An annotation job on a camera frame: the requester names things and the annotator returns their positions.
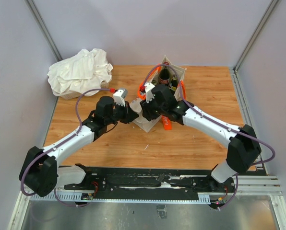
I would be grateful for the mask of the canvas tote bag orange handles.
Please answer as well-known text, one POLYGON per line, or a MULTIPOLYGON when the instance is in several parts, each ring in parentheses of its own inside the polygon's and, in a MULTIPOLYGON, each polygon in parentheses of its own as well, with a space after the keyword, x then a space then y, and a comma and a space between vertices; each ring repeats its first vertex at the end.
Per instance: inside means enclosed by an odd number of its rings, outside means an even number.
POLYGON ((152 93, 154 95, 154 99, 156 99, 159 104, 158 110, 161 115, 155 120, 147 121, 142 116, 142 108, 140 106, 140 102, 143 100, 137 96, 137 98, 130 103, 131 109, 139 114, 139 117, 136 118, 133 123, 145 132, 149 132, 163 117, 166 117, 169 122, 174 121, 179 124, 183 124, 182 117, 186 114, 186 110, 189 108, 182 99, 185 97, 185 91, 183 90, 185 71, 186 70, 184 68, 171 64, 168 58, 164 57, 162 63, 154 67, 142 82, 143 84, 147 82, 152 83, 153 80, 158 82, 158 84, 152 89, 152 93), (169 85, 165 86, 163 84, 159 84, 158 77, 163 66, 168 67, 169 69, 169 84, 173 75, 178 77, 179 84, 174 94, 171 93, 169 85))

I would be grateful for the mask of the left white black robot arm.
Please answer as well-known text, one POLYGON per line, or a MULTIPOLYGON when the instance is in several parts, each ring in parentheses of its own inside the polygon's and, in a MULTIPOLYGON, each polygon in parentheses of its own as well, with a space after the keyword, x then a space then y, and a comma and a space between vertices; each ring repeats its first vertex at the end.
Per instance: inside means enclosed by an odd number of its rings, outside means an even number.
POLYGON ((19 174, 21 191, 32 190, 31 195, 48 195, 57 187, 76 184, 81 189, 92 185, 92 177, 87 175, 82 165, 61 167, 61 164, 82 147, 91 144, 107 132, 107 127, 118 122, 128 124, 138 118, 128 102, 117 104, 110 96, 103 96, 89 116, 70 134, 59 141, 42 148, 32 147, 24 160, 19 174))

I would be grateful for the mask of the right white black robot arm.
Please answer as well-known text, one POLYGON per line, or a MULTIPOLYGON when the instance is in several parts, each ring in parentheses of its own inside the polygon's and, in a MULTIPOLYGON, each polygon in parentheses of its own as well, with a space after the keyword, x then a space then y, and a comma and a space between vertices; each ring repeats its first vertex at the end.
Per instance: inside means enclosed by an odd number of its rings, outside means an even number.
POLYGON ((178 101, 165 85, 146 83, 145 99, 140 102, 143 117, 148 121, 161 115, 170 121, 197 129, 227 148, 226 159, 216 165, 207 179, 207 187, 217 192, 224 182, 237 173, 245 173, 261 153, 254 129, 238 127, 204 113, 197 106, 182 99, 178 101))

